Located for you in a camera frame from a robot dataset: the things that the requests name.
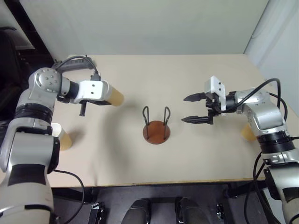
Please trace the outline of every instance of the white wall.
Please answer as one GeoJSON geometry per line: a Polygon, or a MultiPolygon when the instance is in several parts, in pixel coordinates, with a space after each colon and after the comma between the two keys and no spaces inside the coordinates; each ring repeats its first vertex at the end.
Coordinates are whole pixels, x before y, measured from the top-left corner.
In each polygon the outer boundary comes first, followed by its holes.
{"type": "Polygon", "coordinates": [[[282,97],[299,115],[298,0],[270,0],[245,53],[266,79],[280,79],[282,97]]]}
{"type": "Polygon", "coordinates": [[[267,0],[21,0],[52,56],[243,53],[267,0]]]}
{"type": "Polygon", "coordinates": [[[11,26],[16,28],[16,31],[8,30],[7,33],[13,38],[17,49],[32,49],[33,46],[22,31],[21,27],[14,19],[14,16],[9,11],[4,0],[0,0],[0,27],[11,26]]]}

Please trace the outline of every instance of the wooden table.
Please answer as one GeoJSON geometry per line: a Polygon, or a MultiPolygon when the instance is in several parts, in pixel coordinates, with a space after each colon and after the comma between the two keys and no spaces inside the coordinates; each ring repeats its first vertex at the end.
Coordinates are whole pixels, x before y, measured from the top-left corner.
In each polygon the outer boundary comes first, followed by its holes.
{"type": "MultiPolygon", "coordinates": [[[[247,123],[245,116],[219,116],[214,125],[181,121],[190,115],[207,115],[204,101],[183,99],[202,92],[204,82],[213,75],[225,84],[226,94],[264,81],[245,55],[90,57],[102,79],[124,94],[125,102],[120,107],[87,104],[85,117],[79,116],[80,105],[57,103],[53,122],[61,124],[73,139],[73,146],[60,153],[57,169],[77,174],[85,186],[252,179],[260,148],[257,141],[249,143],[240,135],[247,123]],[[150,121],[163,120],[165,106],[171,110],[171,135],[161,145],[143,138],[146,105],[150,121]]],[[[89,79],[92,72],[80,70],[64,76],[80,81],[89,79]]],[[[266,89],[276,92],[270,86],[266,89]]],[[[287,124],[292,136],[299,135],[299,119],[291,108],[287,124]]],[[[52,187],[79,186],[75,178],[58,173],[50,174],[49,182],[52,187]]]]}

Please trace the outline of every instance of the paper cup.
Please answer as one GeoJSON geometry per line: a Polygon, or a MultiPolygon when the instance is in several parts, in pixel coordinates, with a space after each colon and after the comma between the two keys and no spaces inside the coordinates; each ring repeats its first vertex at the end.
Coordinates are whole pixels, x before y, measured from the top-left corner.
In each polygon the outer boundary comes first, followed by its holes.
{"type": "Polygon", "coordinates": [[[51,124],[53,132],[52,136],[58,137],[60,141],[60,150],[65,151],[69,149],[72,145],[70,136],[65,132],[65,130],[58,123],[51,124]]]}

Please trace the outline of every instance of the floor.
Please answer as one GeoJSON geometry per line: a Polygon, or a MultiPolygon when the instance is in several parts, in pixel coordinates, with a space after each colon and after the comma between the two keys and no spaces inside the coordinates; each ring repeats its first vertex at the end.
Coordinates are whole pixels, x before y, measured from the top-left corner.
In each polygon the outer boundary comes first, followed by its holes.
{"type": "MultiPolygon", "coordinates": [[[[216,204],[222,199],[222,190],[226,184],[184,184],[162,186],[130,186],[100,188],[97,201],[105,203],[107,219],[105,224],[120,224],[127,209],[138,198],[190,197],[207,214],[212,224],[223,224],[216,215],[216,204]]],[[[62,219],[68,219],[79,206],[78,202],[54,198],[55,212],[62,219]]],[[[236,224],[245,223],[243,215],[244,196],[229,199],[236,224]]],[[[71,224],[87,224],[90,204],[85,204],[71,224]]],[[[263,209],[255,193],[251,194],[248,204],[248,216],[251,224],[267,223],[263,209]]],[[[175,224],[173,203],[153,203],[151,224],[175,224]]]]}

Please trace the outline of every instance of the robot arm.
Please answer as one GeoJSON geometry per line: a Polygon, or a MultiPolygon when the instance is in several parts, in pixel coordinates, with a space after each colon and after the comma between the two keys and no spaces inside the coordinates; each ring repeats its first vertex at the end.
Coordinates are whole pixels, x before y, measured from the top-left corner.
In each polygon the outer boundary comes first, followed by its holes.
{"type": "Polygon", "coordinates": [[[47,180],[58,165],[59,139],[53,137],[52,114],[56,98],[81,103],[120,105],[123,96],[99,74],[72,82],[54,69],[41,68],[29,78],[1,146],[0,167],[6,177],[0,185],[0,223],[51,223],[54,211],[47,180]]]}
{"type": "Polygon", "coordinates": [[[213,124],[213,117],[222,112],[246,115],[260,144],[262,159],[269,165],[264,173],[270,194],[282,201],[286,223],[299,223],[299,149],[294,146],[285,120],[279,108],[270,101],[267,91],[260,89],[236,106],[253,90],[234,91],[225,96],[224,85],[216,77],[211,77],[205,83],[205,92],[184,99],[192,102],[205,99],[208,116],[190,116],[182,120],[193,124],[213,124]]]}

